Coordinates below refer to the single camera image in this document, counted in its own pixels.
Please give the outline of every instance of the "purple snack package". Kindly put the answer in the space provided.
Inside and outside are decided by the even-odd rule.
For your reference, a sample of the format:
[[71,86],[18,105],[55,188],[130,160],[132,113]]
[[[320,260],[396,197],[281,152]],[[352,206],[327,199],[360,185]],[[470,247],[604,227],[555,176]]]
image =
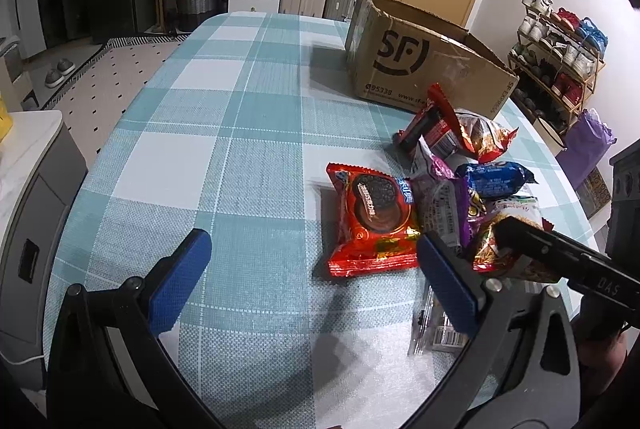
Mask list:
[[469,219],[483,214],[484,205],[466,177],[456,178],[423,138],[415,149],[410,182],[421,228],[437,232],[451,249],[466,247],[472,237]]

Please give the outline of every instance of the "cookie image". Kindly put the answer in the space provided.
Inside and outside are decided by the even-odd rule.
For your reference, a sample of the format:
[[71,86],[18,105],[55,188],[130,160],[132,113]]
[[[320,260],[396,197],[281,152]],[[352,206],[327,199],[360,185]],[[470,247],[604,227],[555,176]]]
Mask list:
[[386,234],[400,226],[402,209],[398,204],[398,189],[391,179],[359,175],[351,184],[351,190],[356,198],[355,216],[368,231]]

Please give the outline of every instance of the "purple bag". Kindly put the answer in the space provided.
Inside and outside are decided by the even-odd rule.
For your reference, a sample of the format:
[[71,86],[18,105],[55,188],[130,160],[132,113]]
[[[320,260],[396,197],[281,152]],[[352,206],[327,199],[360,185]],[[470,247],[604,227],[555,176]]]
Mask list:
[[600,122],[596,110],[583,110],[578,121],[564,136],[566,149],[556,155],[558,164],[574,189],[584,181],[618,139]]

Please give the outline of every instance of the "blue gripper pad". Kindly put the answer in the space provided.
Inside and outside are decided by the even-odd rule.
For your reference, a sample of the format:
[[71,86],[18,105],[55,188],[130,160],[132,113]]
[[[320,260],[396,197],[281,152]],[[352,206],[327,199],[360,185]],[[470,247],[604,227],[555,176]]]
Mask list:
[[198,279],[209,265],[211,259],[209,233],[194,229],[187,239],[190,236],[190,243],[186,246],[182,243],[172,255],[177,258],[177,263],[149,300],[149,330],[155,337],[171,330]]
[[457,273],[425,234],[417,243],[420,269],[431,284],[438,301],[456,332],[473,337],[478,331],[478,304]]

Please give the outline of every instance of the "checkered tablecloth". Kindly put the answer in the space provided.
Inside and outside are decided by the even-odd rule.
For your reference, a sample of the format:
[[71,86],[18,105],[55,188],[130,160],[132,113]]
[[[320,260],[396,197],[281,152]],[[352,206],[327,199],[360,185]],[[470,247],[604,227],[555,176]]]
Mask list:
[[[211,234],[211,262],[163,341],[228,427],[394,428],[420,405],[450,366],[448,355],[407,356],[424,278],[326,270],[337,219],[327,163],[407,170],[390,139],[411,114],[353,97],[347,30],[236,12],[209,19],[166,60],[72,207],[47,295],[46,352],[67,286],[145,275],[199,227]],[[520,127],[506,158],[535,173],[543,216],[593,243],[535,130],[511,102],[497,120]]]

